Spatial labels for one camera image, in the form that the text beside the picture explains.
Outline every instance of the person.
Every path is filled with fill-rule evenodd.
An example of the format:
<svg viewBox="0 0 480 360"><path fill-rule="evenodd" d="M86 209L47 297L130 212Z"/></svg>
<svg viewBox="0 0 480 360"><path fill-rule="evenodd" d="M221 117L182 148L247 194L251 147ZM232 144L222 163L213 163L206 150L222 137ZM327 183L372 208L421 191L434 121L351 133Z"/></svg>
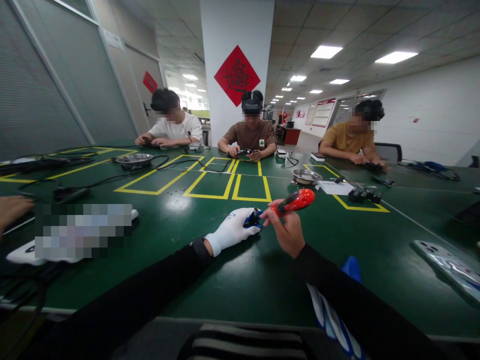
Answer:
<svg viewBox="0 0 480 360"><path fill-rule="evenodd" d="M355 106L349 121L330 127L318 144L318 152L323 156L348 159L357 165L366 162L386 167L380 159L374 143L372 122L385 116L380 100L364 100Z"/></svg>
<svg viewBox="0 0 480 360"><path fill-rule="evenodd" d="M264 226L273 226L280 248L292 258L299 276L328 299L371 359L447 359L413 324L308 245L298 214L286 213L282 224L271 210L281 201L269 203L261 214L266 219ZM259 226L244 228L252 210L232 211L215 232L199 237L94 299L57 323L48 334L42 334L22 359L107 358L193 285L227 248L261 230ZM315 358L297 333L209 324L190 337L177 359L284 359L287 352L289 358Z"/></svg>
<svg viewBox="0 0 480 360"><path fill-rule="evenodd" d="M255 150L248 154L252 160L260 160L272 155L277 150L275 135L270 121L261 118L264 96L258 90L245 91L241 97L244 121L232 125L218 141L218 148L233 158L239 150Z"/></svg>
<svg viewBox="0 0 480 360"><path fill-rule="evenodd" d="M136 138L135 144L152 144L157 147L203 144L199 118L180 108L180 98L174 91L167 88L155 90L151 96L150 107L160 117L149 131Z"/></svg>
<svg viewBox="0 0 480 360"><path fill-rule="evenodd" d="M0 242L5 230L35 206L31 198L23 196L0 197Z"/></svg>

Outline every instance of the smartwatch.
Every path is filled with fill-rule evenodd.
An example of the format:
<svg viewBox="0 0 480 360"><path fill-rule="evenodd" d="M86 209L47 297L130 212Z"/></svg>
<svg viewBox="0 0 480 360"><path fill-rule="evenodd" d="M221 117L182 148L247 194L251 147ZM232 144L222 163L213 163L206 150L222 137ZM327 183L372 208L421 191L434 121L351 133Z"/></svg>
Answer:
<svg viewBox="0 0 480 360"><path fill-rule="evenodd" d="M210 256L209 251L204 244L204 238L202 236L195 241L192 241L190 243L190 246L195 249L203 265L207 265L212 261L212 256Z"/></svg>

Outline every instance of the brown t-shirt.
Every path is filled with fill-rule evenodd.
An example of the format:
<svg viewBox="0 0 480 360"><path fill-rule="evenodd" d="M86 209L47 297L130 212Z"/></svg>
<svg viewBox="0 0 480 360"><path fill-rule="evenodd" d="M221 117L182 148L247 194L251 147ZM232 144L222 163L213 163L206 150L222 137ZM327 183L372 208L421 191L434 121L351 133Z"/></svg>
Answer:
<svg viewBox="0 0 480 360"><path fill-rule="evenodd" d="M244 121L237 122L223 136L228 144L236 142L240 149L264 150L275 144L274 129L270 121L260 121L255 129L249 128Z"/></svg>
<svg viewBox="0 0 480 360"><path fill-rule="evenodd" d="M334 149L352 154L358 154L362 148L375 146L373 131L366 134L350 135L347 132L348 123L348 121L340 122L330 127L323 136L323 140L331 144Z"/></svg>

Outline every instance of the white t-shirt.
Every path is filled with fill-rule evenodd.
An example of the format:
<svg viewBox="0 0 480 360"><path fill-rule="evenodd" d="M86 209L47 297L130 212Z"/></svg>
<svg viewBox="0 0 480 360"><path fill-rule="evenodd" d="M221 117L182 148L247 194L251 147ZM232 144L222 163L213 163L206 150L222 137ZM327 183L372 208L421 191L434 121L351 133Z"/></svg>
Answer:
<svg viewBox="0 0 480 360"><path fill-rule="evenodd" d="M166 118L159 117L156 124L148 131L156 138L165 139L185 139L190 135L191 138L197 138L200 143L204 144L204 137L202 134L202 125L200 120L195 115L185 113L185 119L182 123L169 123Z"/></svg>

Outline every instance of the desk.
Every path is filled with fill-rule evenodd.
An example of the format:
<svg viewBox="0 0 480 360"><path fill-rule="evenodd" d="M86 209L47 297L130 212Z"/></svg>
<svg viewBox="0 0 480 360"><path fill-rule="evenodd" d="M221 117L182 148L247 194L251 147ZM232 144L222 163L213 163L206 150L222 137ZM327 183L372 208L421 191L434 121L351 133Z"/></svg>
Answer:
<svg viewBox="0 0 480 360"><path fill-rule="evenodd" d="M283 125L280 125L279 127L282 130L280 137L282 145L297 145L302 130L296 127L286 127Z"/></svg>
<svg viewBox="0 0 480 360"><path fill-rule="evenodd" d="M88 166L0 178L0 193L13 195L22 182L53 174L64 186L90 184L123 174L121 167L111 164L108 158L135 151L120 146L99 146L95 150L101 154ZM141 151L165 154L171 161L193 156L216 170L228 161L217 148L191 155L179 149ZM344 174L373 184L371 172L349 162L327 158L319 164L310 159L310 154L298 154L297 158L300 162L295 168L312 169L324 179ZM85 259L71 265L48 289L46 310L79 309L123 279L214 231L232 209L264 208L271 199L285 198L297 189L291 184L292 167L274 156L260 163L231 161L227 170L229 173L205 172L198 163L182 163L93 188L83 202L132 204L139 212L140 223L129 247L109 249L108 258ZM462 181L438 179L394 165L386 177L394 180L395 186L382 188L384 201L380 206L370 202L352 206L347 197L336 198L320 190L314 203L299 214L309 244L339 267L348 256L356 256L364 286L427 335L478 342L479 307L459 294L411 246L413 240L438 243L464 260L480 261L478 234L450 220L479 200L472 193L472 184L478 185L480 170L455 171ZM47 189L52 184L37 186ZM33 236L32 224L5 236L1 258ZM0 267L5 272L18 265L1 260ZM297 277L291 259L280 249L271 226L225 250L161 316L317 326L307 287Z"/></svg>

